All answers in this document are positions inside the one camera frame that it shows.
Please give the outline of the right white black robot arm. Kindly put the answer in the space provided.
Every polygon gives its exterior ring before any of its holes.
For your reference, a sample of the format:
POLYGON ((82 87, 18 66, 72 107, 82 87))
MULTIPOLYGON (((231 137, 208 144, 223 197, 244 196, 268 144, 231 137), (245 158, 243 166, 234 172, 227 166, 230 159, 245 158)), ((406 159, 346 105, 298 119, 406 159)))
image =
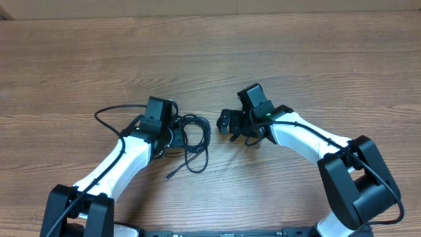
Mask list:
POLYGON ((242 108, 222 110, 219 132, 231 134, 231 141, 267 139, 314 163, 330 205, 330 214, 313 226, 283 227, 278 236, 373 236, 374 225, 403 219, 400 190, 373 140, 336 136, 286 105, 275 107, 258 83, 237 96, 242 108))

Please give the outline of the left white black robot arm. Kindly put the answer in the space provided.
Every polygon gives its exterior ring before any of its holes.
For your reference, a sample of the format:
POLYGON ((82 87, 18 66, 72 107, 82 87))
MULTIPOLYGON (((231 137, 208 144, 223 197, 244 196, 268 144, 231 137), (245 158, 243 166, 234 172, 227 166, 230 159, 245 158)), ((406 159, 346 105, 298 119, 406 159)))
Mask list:
POLYGON ((144 236, 144 229, 116 222, 114 206, 132 178, 174 140, 178 106, 150 97, 122 131, 110 154, 73 186, 56 185, 49 193, 41 236, 144 236))

